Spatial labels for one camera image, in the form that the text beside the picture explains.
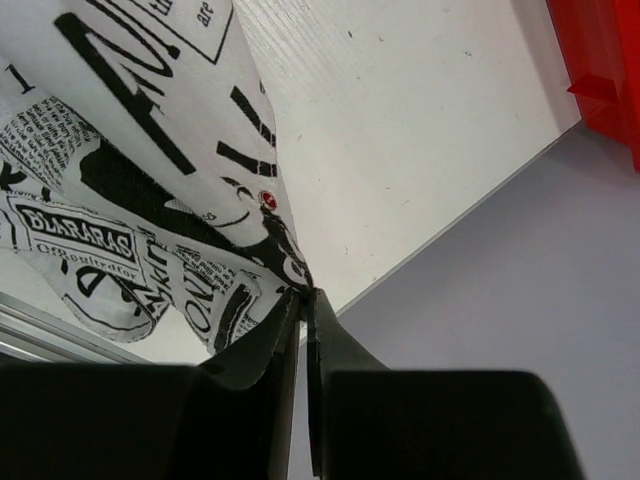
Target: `black plastic object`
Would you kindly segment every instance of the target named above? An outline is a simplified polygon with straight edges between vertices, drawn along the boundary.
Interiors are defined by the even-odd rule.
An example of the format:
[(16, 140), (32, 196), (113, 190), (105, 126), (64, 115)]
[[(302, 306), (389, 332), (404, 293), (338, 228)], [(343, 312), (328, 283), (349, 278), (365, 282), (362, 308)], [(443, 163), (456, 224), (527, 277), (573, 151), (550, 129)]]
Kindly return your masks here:
[(308, 313), (309, 431), (324, 480), (580, 480), (551, 392), (525, 372), (390, 371), (338, 323)]
[(583, 478), (536, 376), (391, 371), (321, 290), (198, 367), (0, 367), (0, 478), (286, 479), (301, 318), (316, 476)]
[(287, 478), (297, 296), (199, 367), (0, 368), (0, 478)]

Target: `white surface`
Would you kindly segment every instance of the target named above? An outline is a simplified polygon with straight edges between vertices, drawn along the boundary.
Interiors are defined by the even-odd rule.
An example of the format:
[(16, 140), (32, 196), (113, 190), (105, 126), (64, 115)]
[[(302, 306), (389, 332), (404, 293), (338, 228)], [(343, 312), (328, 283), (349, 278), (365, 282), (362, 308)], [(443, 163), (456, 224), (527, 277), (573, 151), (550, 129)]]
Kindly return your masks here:
[[(236, 3), (298, 238), (338, 311), (579, 118), (544, 0)], [(34, 298), (35, 275), (6, 268), (9, 255), (2, 289), (69, 318), (53, 294)], [(178, 317), (130, 350), (198, 361)]]

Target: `white table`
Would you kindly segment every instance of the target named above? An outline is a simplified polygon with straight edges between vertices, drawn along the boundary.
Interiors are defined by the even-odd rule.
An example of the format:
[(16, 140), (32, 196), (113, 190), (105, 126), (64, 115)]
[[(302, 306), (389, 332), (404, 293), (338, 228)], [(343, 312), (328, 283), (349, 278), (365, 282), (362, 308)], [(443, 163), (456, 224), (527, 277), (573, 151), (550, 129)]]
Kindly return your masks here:
[[(301, 248), (338, 312), (579, 120), (544, 0), (236, 3), (276, 112)], [(1, 259), (0, 289), (71, 319)], [(128, 348), (204, 359), (170, 317)]]

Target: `gray wall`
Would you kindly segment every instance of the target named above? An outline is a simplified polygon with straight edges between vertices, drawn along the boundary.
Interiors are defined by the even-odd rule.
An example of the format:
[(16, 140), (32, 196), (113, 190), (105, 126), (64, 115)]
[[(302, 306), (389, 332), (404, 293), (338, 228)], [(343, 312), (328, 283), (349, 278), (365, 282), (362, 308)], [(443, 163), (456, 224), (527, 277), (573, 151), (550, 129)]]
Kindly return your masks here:
[[(640, 175), (626, 148), (570, 133), (341, 321), (393, 368), (536, 372), (588, 477), (639, 478)], [(304, 368), (292, 480), (312, 478)]]

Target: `black and white fabric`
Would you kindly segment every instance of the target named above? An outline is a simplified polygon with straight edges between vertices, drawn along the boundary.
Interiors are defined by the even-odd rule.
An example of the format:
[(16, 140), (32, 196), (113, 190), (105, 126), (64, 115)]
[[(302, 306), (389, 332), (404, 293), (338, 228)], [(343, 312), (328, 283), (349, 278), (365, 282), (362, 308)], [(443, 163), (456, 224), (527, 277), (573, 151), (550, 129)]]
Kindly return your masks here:
[(214, 354), (312, 285), (230, 0), (0, 4), (0, 247), (100, 335)]

